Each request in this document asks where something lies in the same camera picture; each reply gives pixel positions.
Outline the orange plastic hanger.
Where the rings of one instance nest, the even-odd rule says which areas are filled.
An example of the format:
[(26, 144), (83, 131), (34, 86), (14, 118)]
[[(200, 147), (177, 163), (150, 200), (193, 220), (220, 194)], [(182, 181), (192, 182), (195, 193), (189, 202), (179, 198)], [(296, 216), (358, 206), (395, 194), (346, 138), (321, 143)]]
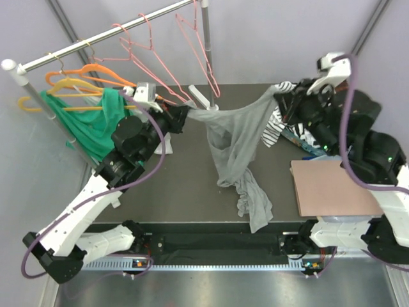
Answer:
[(138, 103), (143, 108), (153, 109), (156, 112), (163, 111), (161, 106), (166, 102), (166, 99), (156, 93), (150, 93), (150, 87), (147, 85), (140, 87), (131, 83), (97, 62), (88, 63), (77, 70), (61, 69), (58, 72), (47, 72), (45, 74), (46, 83), (52, 86), (49, 93), (59, 98), (101, 96), (104, 89), (92, 85), (88, 80), (102, 84), (107, 83), (125, 89), (136, 89), (137, 96), (141, 97)]

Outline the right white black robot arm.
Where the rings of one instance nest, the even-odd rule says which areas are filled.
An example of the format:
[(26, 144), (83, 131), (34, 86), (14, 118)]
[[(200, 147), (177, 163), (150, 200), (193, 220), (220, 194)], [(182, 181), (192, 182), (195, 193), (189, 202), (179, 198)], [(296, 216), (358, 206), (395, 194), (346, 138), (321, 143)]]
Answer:
[(300, 249), (359, 248), (389, 265), (408, 264), (408, 162), (394, 137), (372, 129), (381, 105), (351, 85), (325, 84), (309, 95), (313, 82), (304, 79), (274, 94), (283, 122), (301, 123), (327, 155), (341, 156), (341, 167), (373, 195), (382, 216), (356, 223), (308, 220), (298, 236)]

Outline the grey tank top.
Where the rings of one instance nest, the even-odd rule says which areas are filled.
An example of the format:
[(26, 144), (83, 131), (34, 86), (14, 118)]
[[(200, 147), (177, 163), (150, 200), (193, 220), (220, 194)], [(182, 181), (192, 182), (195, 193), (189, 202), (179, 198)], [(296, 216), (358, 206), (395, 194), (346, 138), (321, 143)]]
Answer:
[(205, 111), (191, 109), (188, 117), (206, 126), (206, 136), (219, 179), (219, 187), (235, 187), (238, 215), (249, 216), (251, 233), (273, 218), (272, 202), (249, 169), (264, 129), (278, 106), (271, 85), (257, 101), (240, 109)]

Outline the black white striped shirt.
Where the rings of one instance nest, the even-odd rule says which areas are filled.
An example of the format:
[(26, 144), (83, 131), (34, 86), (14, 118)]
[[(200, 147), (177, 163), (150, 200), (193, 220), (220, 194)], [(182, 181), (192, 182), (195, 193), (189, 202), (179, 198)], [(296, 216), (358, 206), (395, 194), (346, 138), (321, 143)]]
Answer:
[[(278, 84), (274, 84), (273, 87), (277, 93), (283, 94), (289, 93), (291, 90), (293, 90), (296, 87), (296, 84), (290, 81), (282, 81)], [(282, 122), (282, 114), (279, 106), (276, 106), (261, 135), (261, 140), (264, 145), (268, 148), (275, 145), (285, 127), (286, 125)]]

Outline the green tank top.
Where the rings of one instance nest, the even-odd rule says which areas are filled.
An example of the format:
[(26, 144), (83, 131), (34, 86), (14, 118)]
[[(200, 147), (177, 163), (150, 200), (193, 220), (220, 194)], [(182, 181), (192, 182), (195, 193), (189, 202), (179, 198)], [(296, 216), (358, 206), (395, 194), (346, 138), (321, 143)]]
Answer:
[(67, 111), (70, 105), (64, 100), (47, 94), (40, 96), (55, 112), (64, 126), (75, 136), (86, 153), (100, 162), (114, 148), (111, 139), (117, 124), (132, 113), (126, 109), (126, 100), (118, 90), (106, 88), (97, 106), (96, 111)]

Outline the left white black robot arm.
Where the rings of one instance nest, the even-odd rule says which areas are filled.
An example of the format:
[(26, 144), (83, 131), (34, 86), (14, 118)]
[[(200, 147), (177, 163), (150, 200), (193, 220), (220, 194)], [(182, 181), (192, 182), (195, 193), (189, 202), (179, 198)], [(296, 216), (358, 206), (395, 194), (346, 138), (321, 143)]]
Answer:
[(135, 115), (121, 119), (111, 135), (114, 148), (82, 191), (48, 227), (38, 233), (29, 232), (22, 239), (56, 283), (70, 281), (83, 267), (110, 254), (143, 250), (145, 233), (131, 220), (88, 237), (83, 233), (106, 207), (118, 207), (120, 196), (129, 187), (151, 177), (144, 174), (144, 163), (166, 134), (182, 133), (189, 109), (162, 103), (158, 111), (147, 112), (147, 122)]

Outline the pink cardboard sheet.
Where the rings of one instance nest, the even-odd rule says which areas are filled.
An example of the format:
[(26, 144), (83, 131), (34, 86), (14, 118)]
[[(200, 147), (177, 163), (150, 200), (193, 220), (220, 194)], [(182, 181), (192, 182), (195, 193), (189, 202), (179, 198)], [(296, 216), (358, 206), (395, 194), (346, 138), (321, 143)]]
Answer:
[(294, 160), (291, 173), (302, 217), (380, 216), (373, 195), (358, 186), (337, 160)]

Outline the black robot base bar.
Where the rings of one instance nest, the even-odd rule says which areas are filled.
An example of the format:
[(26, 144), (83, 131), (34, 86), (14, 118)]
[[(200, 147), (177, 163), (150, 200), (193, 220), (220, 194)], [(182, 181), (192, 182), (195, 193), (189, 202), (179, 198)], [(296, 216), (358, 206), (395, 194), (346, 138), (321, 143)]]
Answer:
[(157, 265), (287, 264), (307, 249), (296, 242), (300, 226), (270, 223), (251, 233), (243, 222), (141, 223)]

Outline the yellow plastic hanger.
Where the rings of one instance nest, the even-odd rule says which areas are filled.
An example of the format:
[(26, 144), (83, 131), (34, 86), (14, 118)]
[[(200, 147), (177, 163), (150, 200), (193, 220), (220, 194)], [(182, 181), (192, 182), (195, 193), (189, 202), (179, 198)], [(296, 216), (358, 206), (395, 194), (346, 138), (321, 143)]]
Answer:
[[(51, 86), (51, 88), (47, 90), (47, 94), (53, 95), (55, 97), (61, 98), (61, 97), (99, 97), (99, 96), (102, 96), (106, 88), (95, 86), (94, 84), (87, 82), (86, 79), (89, 79), (92, 81), (101, 81), (103, 83), (110, 83), (110, 84), (118, 85), (118, 86), (129, 86), (129, 87), (135, 86), (135, 84), (122, 79), (112, 70), (98, 63), (85, 64), (79, 70), (64, 70), (63, 69), (64, 63), (61, 61), (60, 57), (56, 55), (55, 52), (54, 53), (49, 52), (47, 55), (50, 56), (50, 59), (52, 61), (58, 60), (61, 63), (61, 70), (59, 72), (48, 72), (45, 76), (45, 81), (47, 82), (48, 85)], [(20, 99), (18, 99), (17, 101), (18, 106), (26, 112), (32, 112), (32, 113), (42, 112), (43, 109), (45, 108), (46, 111), (50, 111), (51, 113), (53, 113), (53, 111), (51, 110), (51, 108), (47, 106), (45, 101), (40, 96), (36, 95), (37, 94), (36, 90), (31, 88), (28, 78), (26, 77), (27, 71), (28, 69), (24, 68), (21, 64), (15, 65), (15, 67), (11, 70), (11, 72), (13, 72), (13, 77), (15, 81), (20, 86), (24, 87), (27, 91), (31, 90), (33, 92), (33, 94), (31, 93), (30, 96), (21, 97)], [(83, 74), (88, 73), (88, 72), (102, 72), (102, 73), (108, 74), (109, 76), (119, 81), (119, 83), (116, 83), (110, 80), (94, 78), (92, 76), (91, 77), (86, 76), (85, 80), (70, 77), (70, 75), (72, 74), (82, 77)], [(40, 105), (40, 107), (32, 108), (32, 107), (27, 107), (24, 104), (26, 101), (28, 101), (31, 98), (32, 99), (39, 98), (40, 101), (38, 102), (38, 104)]]

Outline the bold black white striped garment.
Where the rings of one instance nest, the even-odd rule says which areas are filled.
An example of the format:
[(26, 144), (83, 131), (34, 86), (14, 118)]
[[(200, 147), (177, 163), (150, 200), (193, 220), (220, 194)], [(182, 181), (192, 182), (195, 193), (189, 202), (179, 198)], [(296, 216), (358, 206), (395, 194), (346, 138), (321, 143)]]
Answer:
[(291, 133), (298, 137), (301, 141), (313, 148), (320, 148), (319, 143), (314, 136), (303, 126), (302, 123), (288, 125), (286, 127)]

